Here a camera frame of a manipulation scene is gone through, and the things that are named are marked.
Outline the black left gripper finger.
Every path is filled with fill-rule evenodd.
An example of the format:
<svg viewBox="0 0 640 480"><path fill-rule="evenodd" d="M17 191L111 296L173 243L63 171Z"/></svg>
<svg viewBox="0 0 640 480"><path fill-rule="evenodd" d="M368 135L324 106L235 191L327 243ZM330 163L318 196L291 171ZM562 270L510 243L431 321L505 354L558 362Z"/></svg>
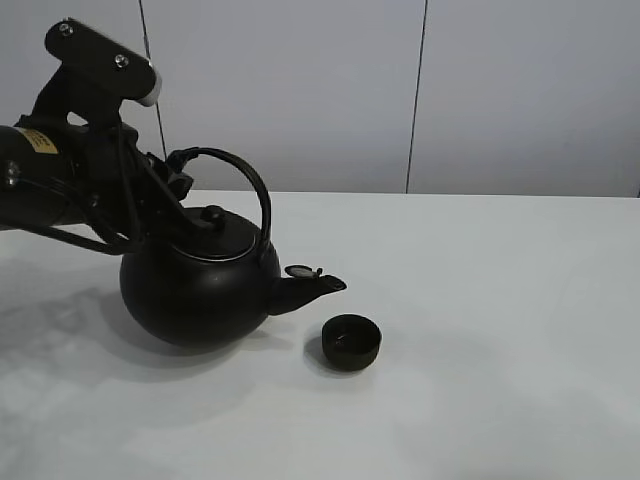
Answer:
<svg viewBox="0 0 640 480"><path fill-rule="evenodd" d="M147 160L152 171L176 199L185 199L187 197L193 186L193 178L184 172L184 168L190 160L186 150L174 150L166 160L162 160L148 152Z"/></svg>

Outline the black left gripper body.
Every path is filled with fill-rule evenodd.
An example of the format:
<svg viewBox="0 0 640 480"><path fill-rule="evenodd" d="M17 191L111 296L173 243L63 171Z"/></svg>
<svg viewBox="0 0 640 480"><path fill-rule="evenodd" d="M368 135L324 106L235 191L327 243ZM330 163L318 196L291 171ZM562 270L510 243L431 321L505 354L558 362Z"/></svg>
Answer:
<svg viewBox="0 0 640 480"><path fill-rule="evenodd" d="M149 238L182 240L196 232L183 199L173 196L137 148L135 129L119 123L82 139L75 190L88 226L100 238L95 250L137 250Z"/></svg>

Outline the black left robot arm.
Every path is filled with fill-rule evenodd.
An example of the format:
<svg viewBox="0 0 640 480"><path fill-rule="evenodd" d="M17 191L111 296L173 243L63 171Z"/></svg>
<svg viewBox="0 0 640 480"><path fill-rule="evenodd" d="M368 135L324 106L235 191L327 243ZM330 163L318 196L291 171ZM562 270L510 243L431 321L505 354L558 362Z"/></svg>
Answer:
<svg viewBox="0 0 640 480"><path fill-rule="evenodd" d="M152 237L181 240L195 223L169 187L166 163L127 124L66 122L1 129L1 227L108 255Z"/></svg>

